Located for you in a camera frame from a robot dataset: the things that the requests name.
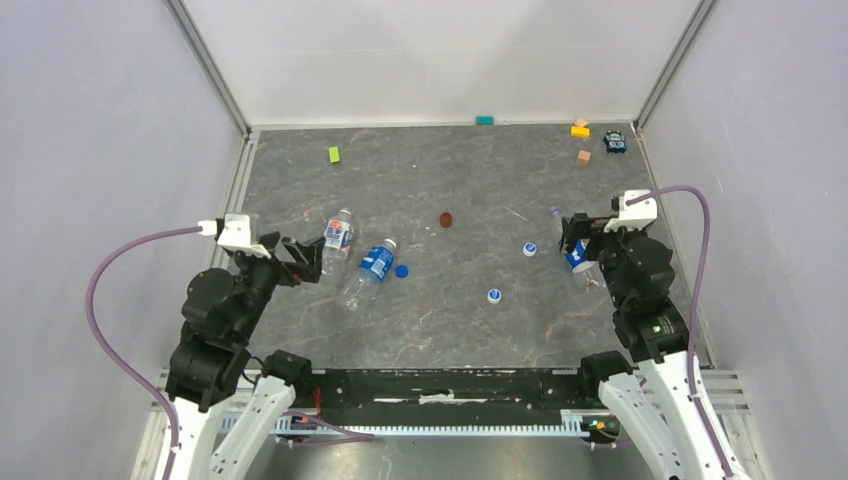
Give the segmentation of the white blue Pocari cap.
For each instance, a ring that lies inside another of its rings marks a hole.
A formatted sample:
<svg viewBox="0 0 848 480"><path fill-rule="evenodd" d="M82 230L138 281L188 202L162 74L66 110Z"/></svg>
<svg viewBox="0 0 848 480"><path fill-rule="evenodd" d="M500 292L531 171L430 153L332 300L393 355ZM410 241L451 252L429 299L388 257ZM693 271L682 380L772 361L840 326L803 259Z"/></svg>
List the white blue Pocari cap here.
<svg viewBox="0 0 848 480"><path fill-rule="evenodd" d="M490 289L487 293L487 300L492 304L499 303L502 300L502 298L503 298L503 294L497 288Z"/></svg>

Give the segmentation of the white blue bottle cap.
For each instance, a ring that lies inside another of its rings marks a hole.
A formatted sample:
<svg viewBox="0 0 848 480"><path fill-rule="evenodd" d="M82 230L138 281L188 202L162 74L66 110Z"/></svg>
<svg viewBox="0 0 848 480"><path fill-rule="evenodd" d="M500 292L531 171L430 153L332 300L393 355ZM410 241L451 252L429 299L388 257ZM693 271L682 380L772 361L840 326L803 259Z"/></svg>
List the white blue bottle cap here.
<svg viewBox="0 0 848 480"><path fill-rule="evenodd" d="M538 247L533 242L527 242L522 247L522 252L527 257L533 257L538 250Z"/></svg>

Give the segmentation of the red label clear bottle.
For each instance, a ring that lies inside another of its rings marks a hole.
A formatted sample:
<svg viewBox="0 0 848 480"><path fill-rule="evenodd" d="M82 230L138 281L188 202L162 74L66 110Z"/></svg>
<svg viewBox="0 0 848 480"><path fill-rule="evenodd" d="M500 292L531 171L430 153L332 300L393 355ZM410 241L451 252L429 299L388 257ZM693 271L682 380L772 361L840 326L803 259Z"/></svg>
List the red label clear bottle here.
<svg viewBox="0 0 848 480"><path fill-rule="evenodd" d="M324 227L322 276L333 283L342 278L346 262L356 238L356 227L351 210L343 208L331 216Z"/></svg>

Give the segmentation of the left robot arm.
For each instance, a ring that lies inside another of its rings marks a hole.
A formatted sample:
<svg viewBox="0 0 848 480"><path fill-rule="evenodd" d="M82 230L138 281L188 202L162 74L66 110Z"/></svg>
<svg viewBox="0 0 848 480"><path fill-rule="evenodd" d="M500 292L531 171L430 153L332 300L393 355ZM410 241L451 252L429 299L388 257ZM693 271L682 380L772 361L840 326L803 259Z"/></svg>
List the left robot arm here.
<svg viewBox="0 0 848 480"><path fill-rule="evenodd" d="M200 479L209 472L212 423L236 392L250 358L249 339L275 288L316 283L322 274L322 236L302 244L277 232L257 237L247 227L220 224L215 240L239 272L208 269L188 285L162 402L171 435L161 464L166 479Z"/></svg>

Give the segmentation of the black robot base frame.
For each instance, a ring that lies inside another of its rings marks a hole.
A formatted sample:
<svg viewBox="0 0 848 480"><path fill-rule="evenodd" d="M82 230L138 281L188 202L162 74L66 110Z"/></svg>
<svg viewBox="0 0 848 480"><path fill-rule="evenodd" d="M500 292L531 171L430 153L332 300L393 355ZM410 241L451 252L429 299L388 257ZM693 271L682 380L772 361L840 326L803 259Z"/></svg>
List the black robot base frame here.
<svg viewBox="0 0 848 480"><path fill-rule="evenodd" d="M510 427L605 407L579 369L448 368L313 370L291 408L344 427Z"/></svg>

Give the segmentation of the blue label Pocari bottle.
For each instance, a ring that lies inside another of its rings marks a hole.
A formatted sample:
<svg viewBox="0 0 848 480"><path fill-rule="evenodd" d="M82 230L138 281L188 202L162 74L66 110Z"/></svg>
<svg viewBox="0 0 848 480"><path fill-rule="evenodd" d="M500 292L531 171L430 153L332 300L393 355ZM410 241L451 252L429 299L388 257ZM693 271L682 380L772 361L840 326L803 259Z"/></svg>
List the blue label Pocari bottle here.
<svg viewBox="0 0 848 480"><path fill-rule="evenodd" d="M372 246L345 281L338 305L347 312L365 311L388 278L396 260L397 242L386 238Z"/></svg>

